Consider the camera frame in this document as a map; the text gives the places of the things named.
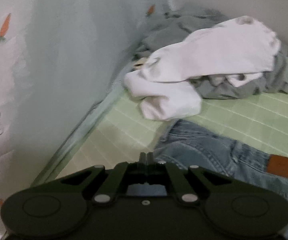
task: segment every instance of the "carrot pattern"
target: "carrot pattern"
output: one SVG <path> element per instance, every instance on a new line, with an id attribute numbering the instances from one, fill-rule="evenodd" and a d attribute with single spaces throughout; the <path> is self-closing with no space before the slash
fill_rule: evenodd
<path id="1" fill-rule="evenodd" d="M 0 198 L 0 207 L 2 207 L 4 201 Z"/>
<path id="2" fill-rule="evenodd" d="M 0 43 L 6 40 L 4 36 L 6 35 L 9 28 L 10 16 L 11 14 L 7 15 L 2 27 L 0 28 Z"/>
<path id="3" fill-rule="evenodd" d="M 155 11 L 155 4 L 153 4 L 146 12 L 146 17 L 150 16 Z"/>

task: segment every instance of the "grid pattern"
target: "grid pattern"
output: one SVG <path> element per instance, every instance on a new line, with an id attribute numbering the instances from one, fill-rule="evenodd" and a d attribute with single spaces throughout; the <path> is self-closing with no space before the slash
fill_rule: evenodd
<path id="1" fill-rule="evenodd" d="M 127 92 L 88 135 L 59 177 L 95 164 L 113 168 L 152 151 L 168 122 L 146 120 Z M 239 100 L 203 100 L 202 112 L 186 118 L 218 134 L 268 154 L 288 156 L 288 95 L 266 94 Z"/>

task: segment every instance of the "screw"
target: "screw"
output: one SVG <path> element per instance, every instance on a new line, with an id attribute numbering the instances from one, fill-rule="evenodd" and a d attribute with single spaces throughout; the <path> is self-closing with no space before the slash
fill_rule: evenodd
<path id="1" fill-rule="evenodd" d="M 99 194 L 94 197 L 94 200 L 98 203 L 107 203 L 111 200 L 111 197 L 109 195 Z"/>
<path id="2" fill-rule="evenodd" d="M 143 200 L 142 205 L 148 206 L 151 202 L 149 200 Z"/>
<path id="3" fill-rule="evenodd" d="M 195 194 L 184 194 L 182 196 L 182 200 L 184 202 L 195 202 L 196 200 L 198 200 L 198 196 L 196 196 Z"/>

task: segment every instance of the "blue jeans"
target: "blue jeans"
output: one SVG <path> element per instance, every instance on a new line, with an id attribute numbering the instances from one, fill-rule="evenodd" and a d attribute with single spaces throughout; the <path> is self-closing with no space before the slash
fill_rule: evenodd
<path id="1" fill-rule="evenodd" d="M 232 178 L 266 188 L 288 200 L 288 179 L 265 172 L 269 155 L 185 120 L 176 120 L 154 150 L 156 161 L 181 169 L 198 165 Z M 165 195 L 161 185 L 133 185 L 130 195 Z M 288 228 L 284 235 L 288 239 Z"/>

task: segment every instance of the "circular disc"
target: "circular disc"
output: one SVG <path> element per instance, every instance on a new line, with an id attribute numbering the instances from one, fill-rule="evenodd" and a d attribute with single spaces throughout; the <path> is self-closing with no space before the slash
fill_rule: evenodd
<path id="1" fill-rule="evenodd" d="M 72 231 L 86 213 L 80 193 L 19 192 L 5 201 L 1 218 L 12 234 L 45 239 Z"/>
<path id="2" fill-rule="evenodd" d="M 234 236 L 272 236 L 288 224 L 288 202 L 271 192 L 211 194 L 204 208 L 215 226 Z"/>

